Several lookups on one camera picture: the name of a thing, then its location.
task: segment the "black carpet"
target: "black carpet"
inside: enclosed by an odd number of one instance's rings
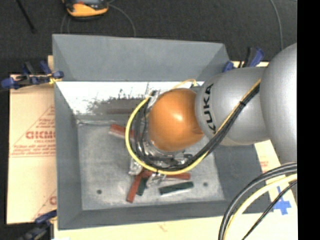
[[[32,33],[15,0],[0,0],[0,80],[20,73],[25,61],[37,65],[52,54],[53,33],[133,36],[129,20],[114,8],[88,22],[68,19],[60,0],[20,0],[37,29]],[[248,47],[260,47],[265,60],[297,42],[293,0],[115,0],[132,19],[139,38],[219,42],[232,60],[244,60]],[[0,239],[14,240],[33,225],[4,225],[8,173],[8,93],[0,93]]]

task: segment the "cable bundle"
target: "cable bundle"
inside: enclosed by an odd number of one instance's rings
[[[179,87],[181,84],[185,82],[195,81],[193,79],[186,80],[176,85],[174,88]],[[227,135],[231,126],[239,116],[240,112],[246,106],[246,104],[259,92],[260,90],[260,79],[253,85],[253,87],[243,96],[243,98],[239,101],[239,103],[235,106],[229,116],[224,120],[222,125],[219,127],[213,138],[194,156],[189,158],[184,164],[177,164],[171,167],[162,167],[156,165],[154,162],[148,158],[148,155],[144,152],[143,142],[141,140],[141,132],[140,132],[140,124],[142,121],[142,117],[146,115],[146,110],[148,107],[148,103],[152,96],[155,95],[153,92],[151,95],[147,96],[132,112],[129,120],[127,122],[126,130],[125,130],[125,145],[131,157],[139,163],[141,166],[155,173],[165,174],[165,175],[176,175],[185,173],[196,165],[198,165],[206,156],[208,156],[223,140],[223,138]],[[135,121],[134,127],[134,142],[135,142],[135,152],[132,148],[132,143],[130,140],[130,132],[132,129],[133,121]]]
[[[264,181],[274,179],[279,176],[286,176],[284,178],[278,179],[272,183],[267,184],[266,186],[260,188],[257,190],[254,194],[252,194],[249,198],[247,198],[245,201],[243,200],[243,197],[248,194],[252,193],[259,184],[263,183]],[[275,188],[276,186],[283,184],[283,183],[289,183],[292,182],[289,186],[287,186],[278,196],[277,198],[267,207],[265,212],[260,216],[260,218],[256,221],[256,223],[251,227],[251,229],[246,233],[246,235],[242,238],[244,240],[249,236],[249,234],[259,225],[259,223],[264,219],[264,217],[268,214],[268,212],[272,209],[272,207],[277,203],[277,201],[289,190],[291,189],[295,184],[298,182],[298,176],[297,176],[297,163],[289,163],[282,165],[280,167],[277,167],[275,169],[272,169],[270,171],[267,171],[257,178],[255,178],[253,181],[251,181],[242,191],[239,192],[239,194],[232,200],[229,207],[227,208],[219,230],[218,240],[225,240],[227,239],[227,235],[229,232],[229,229],[234,223],[234,221],[261,195],[269,191],[270,189]]]

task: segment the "blue clamp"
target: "blue clamp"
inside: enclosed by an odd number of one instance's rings
[[[37,75],[37,72],[30,62],[27,61],[22,67],[21,75],[17,76],[15,79],[13,77],[3,79],[1,81],[1,86],[4,89],[19,89],[25,86],[49,83],[51,79],[62,79],[65,76],[62,71],[52,72],[44,60],[40,61],[40,68],[45,75],[35,76]]]
[[[232,70],[232,69],[234,69],[235,67],[234,67],[234,64],[233,64],[233,62],[231,62],[230,60],[229,61],[227,61],[227,63],[224,65],[224,67],[223,67],[223,69],[222,69],[222,72],[224,73],[224,72],[228,72],[228,71],[230,71],[230,70]]]
[[[243,68],[257,66],[265,57],[265,53],[258,47],[250,47]]]
[[[23,236],[20,236],[17,240],[38,240],[44,236],[48,229],[52,226],[50,219],[57,216],[57,210],[50,211],[44,215],[35,219],[35,223],[39,226],[29,230]]]
[[[48,221],[56,216],[57,216],[57,210],[52,210],[52,211],[49,211],[49,212],[41,215],[40,217],[36,218],[34,222],[36,224],[43,224],[46,221]]]

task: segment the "yellow device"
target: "yellow device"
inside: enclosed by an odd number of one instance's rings
[[[67,12],[80,20],[101,16],[109,8],[109,4],[105,0],[62,0],[62,2]]]

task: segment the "gray bin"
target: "gray bin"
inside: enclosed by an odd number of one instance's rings
[[[53,58],[54,69],[65,74],[55,85],[59,229],[221,216],[261,173],[253,146],[219,146],[191,171],[189,192],[163,198],[155,187],[134,203],[125,201],[133,181],[130,157],[124,140],[109,134],[110,125],[125,126],[151,88],[220,73],[229,60],[223,44],[55,34]],[[268,202],[260,198],[249,212],[261,212]]]

